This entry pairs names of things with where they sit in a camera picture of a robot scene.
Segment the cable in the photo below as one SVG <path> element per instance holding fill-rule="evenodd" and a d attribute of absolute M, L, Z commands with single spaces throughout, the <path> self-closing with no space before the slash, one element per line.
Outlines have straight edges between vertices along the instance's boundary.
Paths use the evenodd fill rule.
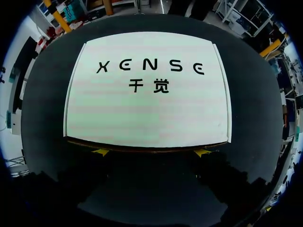
<path fill-rule="evenodd" d="M 269 55 L 270 55 L 272 52 L 274 52 L 274 51 L 276 51 L 277 49 L 280 48 L 280 46 L 281 46 L 281 45 L 284 43 L 284 41 L 286 40 L 286 37 L 287 37 L 287 34 L 286 34 L 286 32 L 285 32 L 285 36 L 284 36 L 283 41 L 280 43 L 279 46 L 277 46 L 275 49 L 273 49 L 271 52 L 269 52 L 269 53 L 266 55 L 266 57 L 264 58 L 265 60 L 269 57 Z"/>

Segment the black table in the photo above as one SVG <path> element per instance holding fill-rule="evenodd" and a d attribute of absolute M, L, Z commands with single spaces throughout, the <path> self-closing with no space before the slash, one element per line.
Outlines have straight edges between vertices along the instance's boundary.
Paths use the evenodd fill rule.
<path fill-rule="evenodd" d="M 231 166 L 269 182 L 282 138 L 282 106 L 270 66 L 242 40 L 201 21 L 167 15 L 111 17 L 56 40 L 38 56 L 24 94 L 22 142 L 29 170 L 57 173 L 81 162 L 83 149 L 62 137 L 64 102 L 71 72 L 83 43 L 140 31 L 185 34 L 210 40 L 220 52 L 231 95 L 232 143 L 218 148 Z M 113 172 L 79 207 L 126 223 L 209 226 L 227 206 L 201 186 L 181 153 L 161 157 L 107 154 Z"/>

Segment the white board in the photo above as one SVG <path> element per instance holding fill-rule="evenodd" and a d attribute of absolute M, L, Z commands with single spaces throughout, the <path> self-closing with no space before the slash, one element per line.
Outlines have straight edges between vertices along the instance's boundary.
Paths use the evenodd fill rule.
<path fill-rule="evenodd" d="M 230 142 L 231 129 L 227 79 L 212 42 L 138 32 L 83 46 L 66 97 L 64 136 L 171 148 Z"/>

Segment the xense logo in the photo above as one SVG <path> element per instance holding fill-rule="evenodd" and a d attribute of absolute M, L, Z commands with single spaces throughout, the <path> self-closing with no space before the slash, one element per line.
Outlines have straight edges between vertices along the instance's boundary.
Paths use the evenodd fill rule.
<path fill-rule="evenodd" d="M 130 63 L 132 59 L 124 59 L 120 62 L 119 68 L 124 71 L 129 71 L 131 70 L 130 68 Z M 109 65 L 110 61 L 107 61 L 104 65 L 102 62 L 99 62 L 99 69 L 97 70 L 97 73 L 99 73 L 102 69 L 104 72 L 107 72 L 107 66 Z M 148 63 L 149 67 L 152 70 L 156 70 L 158 67 L 158 59 L 155 58 L 154 62 L 152 63 L 148 58 L 145 58 L 143 60 L 143 70 L 146 70 L 146 63 Z M 171 65 L 170 71 L 175 71 L 175 72 L 181 72 L 183 70 L 182 66 L 180 65 L 181 61 L 179 60 L 170 60 L 169 64 Z M 202 64 L 201 63 L 195 63 L 193 64 L 193 69 L 197 74 L 204 75 L 202 72 Z"/>

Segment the chinese characters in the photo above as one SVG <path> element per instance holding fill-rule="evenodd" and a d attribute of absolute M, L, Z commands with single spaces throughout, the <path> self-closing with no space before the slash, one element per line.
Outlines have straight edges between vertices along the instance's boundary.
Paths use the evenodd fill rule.
<path fill-rule="evenodd" d="M 143 79 L 130 79 L 130 82 L 134 82 L 134 84 L 129 84 L 130 87 L 134 87 L 134 92 L 137 93 L 137 87 L 142 87 L 143 84 L 138 84 L 139 81 L 143 81 Z M 154 84 L 156 84 L 156 90 L 154 90 L 154 93 L 162 92 L 162 93 L 168 93 L 169 91 L 167 90 L 167 85 L 169 82 L 167 79 L 156 79 L 154 81 Z"/>

